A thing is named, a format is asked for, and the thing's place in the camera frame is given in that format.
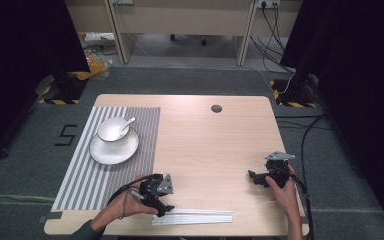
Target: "carpeted floor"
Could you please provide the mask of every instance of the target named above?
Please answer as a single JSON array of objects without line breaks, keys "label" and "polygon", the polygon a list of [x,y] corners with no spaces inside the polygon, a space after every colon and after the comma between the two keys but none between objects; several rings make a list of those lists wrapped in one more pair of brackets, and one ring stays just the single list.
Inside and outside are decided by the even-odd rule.
[{"label": "carpeted floor", "polygon": [[[196,94],[267,96],[298,176],[302,162],[311,199],[316,239],[384,239],[384,213],[370,186],[352,169],[349,156],[328,119],[320,119],[303,136],[322,107],[276,105],[268,81],[284,74],[254,70],[128,68],[109,70],[105,79],[90,79],[79,104],[36,104],[0,159],[0,239],[65,239],[43,232],[71,156],[96,97],[117,94]],[[49,79],[38,87],[39,94]],[[60,137],[65,134],[74,138]],[[9,198],[17,195],[18,199]]]}]

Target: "black curtain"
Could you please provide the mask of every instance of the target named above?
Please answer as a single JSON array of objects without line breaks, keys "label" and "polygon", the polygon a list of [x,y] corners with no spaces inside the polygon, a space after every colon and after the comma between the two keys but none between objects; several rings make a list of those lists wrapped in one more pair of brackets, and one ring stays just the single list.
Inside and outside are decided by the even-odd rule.
[{"label": "black curtain", "polygon": [[0,143],[48,75],[89,71],[64,0],[0,1]]},{"label": "black curtain", "polygon": [[[325,1],[303,1],[282,64],[318,77],[339,135],[384,209],[384,2],[335,4],[328,11]],[[334,24],[314,38],[325,14]],[[327,40],[315,50],[308,43],[318,37]]]}]

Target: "striped placemat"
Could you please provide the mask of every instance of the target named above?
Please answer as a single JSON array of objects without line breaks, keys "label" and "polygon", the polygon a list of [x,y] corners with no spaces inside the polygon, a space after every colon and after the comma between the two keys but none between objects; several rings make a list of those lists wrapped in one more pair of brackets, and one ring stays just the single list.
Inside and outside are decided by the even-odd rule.
[{"label": "striped placemat", "polygon": [[[135,117],[131,127],[140,143],[129,160],[103,165],[91,158],[89,143],[99,125],[111,117]],[[153,173],[159,118],[160,108],[93,107],[52,209],[101,210],[122,185]]]}]

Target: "light wood tabletop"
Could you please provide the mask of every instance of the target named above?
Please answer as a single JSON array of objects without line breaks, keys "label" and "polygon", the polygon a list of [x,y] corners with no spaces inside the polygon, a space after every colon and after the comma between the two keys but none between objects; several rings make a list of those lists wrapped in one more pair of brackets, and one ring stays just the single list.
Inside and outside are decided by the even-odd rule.
[{"label": "light wood tabletop", "polygon": [[[212,107],[218,105],[221,112]],[[281,236],[287,220],[272,191],[254,185],[248,170],[266,172],[265,156],[285,152],[269,99],[262,96],[100,95],[95,107],[161,109],[154,173],[169,173],[174,194],[160,200],[176,208],[230,210],[232,223],[151,225],[151,215],[116,220],[108,235]],[[301,216],[305,216],[298,198]],[[48,234],[71,234],[98,210],[65,210],[48,219]],[[309,231],[303,224],[303,232]]]}]

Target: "human arm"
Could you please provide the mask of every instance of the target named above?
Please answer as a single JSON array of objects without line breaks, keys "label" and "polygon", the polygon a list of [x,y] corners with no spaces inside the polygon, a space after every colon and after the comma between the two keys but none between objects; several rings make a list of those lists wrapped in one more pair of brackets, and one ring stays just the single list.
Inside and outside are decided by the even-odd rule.
[{"label": "human arm", "polygon": [[94,219],[83,224],[69,239],[99,239],[105,227],[117,218],[129,217],[138,213],[157,214],[157,209],[143,205],[140,200],[131,193],[131,191],[138,189],[139,185],[140,182],[132,185],[129,189],[114,198]]},{"label": "human arm", "polygon": [[276,202],[285,212],[288,219],[288,239],[302,240],[301,216],[299,214],[295,181],[289,178],[283,188],[280,188],[273,178],[266,176],[266,181],[273,190]]}]

